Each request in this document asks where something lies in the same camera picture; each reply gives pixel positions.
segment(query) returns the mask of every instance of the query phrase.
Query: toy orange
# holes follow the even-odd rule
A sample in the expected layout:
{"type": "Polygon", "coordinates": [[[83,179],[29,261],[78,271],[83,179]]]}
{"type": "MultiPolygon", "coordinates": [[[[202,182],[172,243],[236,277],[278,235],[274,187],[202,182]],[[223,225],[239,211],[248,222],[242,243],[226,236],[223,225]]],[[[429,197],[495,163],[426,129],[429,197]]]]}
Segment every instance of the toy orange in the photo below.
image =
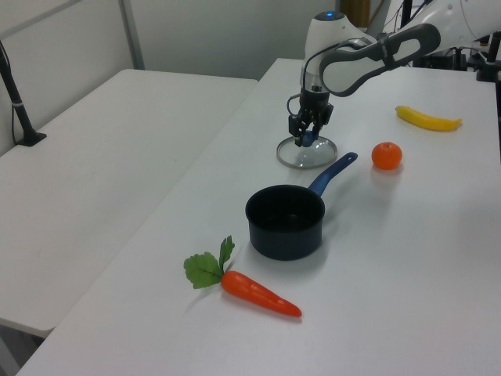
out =
{"type": "Polygon", "coordinates": [[[400,165],[402,160],[402,149],[396,143],[380,143],[373,149],[374,166],[381,170],[393,170],[400,165]]]}

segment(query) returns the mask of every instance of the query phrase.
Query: pot handle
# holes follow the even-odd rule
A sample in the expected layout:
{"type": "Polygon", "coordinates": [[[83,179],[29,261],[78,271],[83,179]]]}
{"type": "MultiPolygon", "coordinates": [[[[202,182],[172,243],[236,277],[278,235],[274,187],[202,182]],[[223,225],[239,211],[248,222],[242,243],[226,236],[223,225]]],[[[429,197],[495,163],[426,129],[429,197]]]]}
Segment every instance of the pot handle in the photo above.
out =
{"type": "Polygon", "coordinates": [[[322,196],[323,191],[326,189],[327,184],[329,184],[330,180],[343,171],[346,167],[351,165],[357,158],[357,153],[347,153],[343,157],[339,158],[336,163],[328,167],[327,170],[322,172],[317,176],[313,183],[308,187],[309,190],[312,190],[319,196],[322,196]]]}

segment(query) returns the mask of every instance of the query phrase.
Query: banana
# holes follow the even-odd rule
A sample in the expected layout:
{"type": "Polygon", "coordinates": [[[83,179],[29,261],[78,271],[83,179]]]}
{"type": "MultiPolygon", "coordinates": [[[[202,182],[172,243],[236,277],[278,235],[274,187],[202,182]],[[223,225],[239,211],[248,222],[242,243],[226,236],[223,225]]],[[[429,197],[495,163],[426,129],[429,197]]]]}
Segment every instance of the banana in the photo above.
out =
{"type": "Polygon", "coordinates": [[[399,118],[408,121],[418,127],[430,129],[432,131],[448,132],[454,131],[463,122],[462,119],[451,120],[441,119],[439,117],[432,117],[430,115],[422,114],[407,106],[397,106],[397,115],[399,118]]]}

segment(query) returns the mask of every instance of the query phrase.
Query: green leaf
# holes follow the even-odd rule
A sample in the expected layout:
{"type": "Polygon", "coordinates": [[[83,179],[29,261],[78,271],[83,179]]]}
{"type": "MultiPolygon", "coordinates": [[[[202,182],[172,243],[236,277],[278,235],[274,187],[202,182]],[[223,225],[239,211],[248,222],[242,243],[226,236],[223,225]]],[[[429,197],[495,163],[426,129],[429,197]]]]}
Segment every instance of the green leaf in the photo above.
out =
{"type": "Polygon", "coordinates": [[[193,284],[193,288],[209,287],[221,282],[222,273],[218,260],[209,252],[187,258],[184,267],[186,278],[193,284]]]}
{"type": "Polygon", "coordinates": [[[219,269],[221,270],[221,274],[225,272],[223,266],[225,262],[229,260],[229,257],[232,255],[232,250],[234,249],[235,244],[232,242],[232,236],[230,235],[226,239],[224,239],[221,243],[221,250],[219,251],[219,269]]]}

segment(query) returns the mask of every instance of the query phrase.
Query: saucepan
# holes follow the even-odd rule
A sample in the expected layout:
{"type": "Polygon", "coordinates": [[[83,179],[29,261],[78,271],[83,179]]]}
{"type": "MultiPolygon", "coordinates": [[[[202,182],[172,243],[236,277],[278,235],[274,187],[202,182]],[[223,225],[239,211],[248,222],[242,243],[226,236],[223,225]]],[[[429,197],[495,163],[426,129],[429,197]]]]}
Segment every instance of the saucepan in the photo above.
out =
{"type": "Polygon", "coordinates": [[[321,198],[330,180],[357,159],[347,153],[322,172],[310,185],[270,186],[247,202],[250,242],[256,250],[275,260],[301,259],[322,242],[325,204],[321,198]]]}

